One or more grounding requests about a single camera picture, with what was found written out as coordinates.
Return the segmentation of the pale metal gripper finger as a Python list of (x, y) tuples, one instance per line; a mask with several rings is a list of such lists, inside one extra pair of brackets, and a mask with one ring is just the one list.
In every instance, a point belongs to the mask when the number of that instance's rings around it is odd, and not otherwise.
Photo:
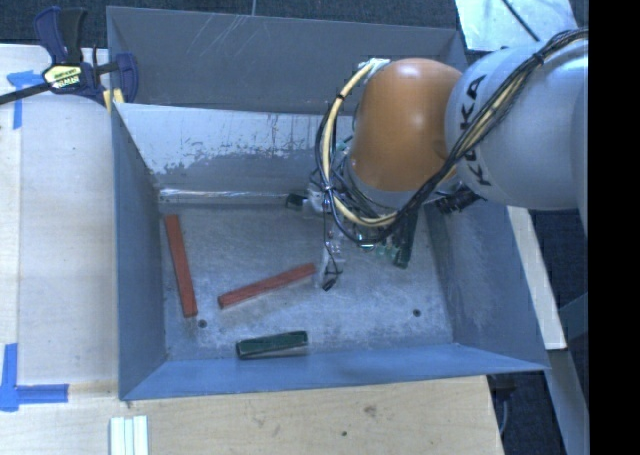
[(326, 274), (340, 275), (344, 270), (346, 261), (342, 241), (339, 238), (329, 239), (325, 242), (325, 246), (327, 253)]
[(326, 247), (321, 250), (321, 256), (316, 265), (316, 273), (313, 284), (316, 288), (322, 289), (325, 283), (330, 279), (329, 276), (330, 254)]

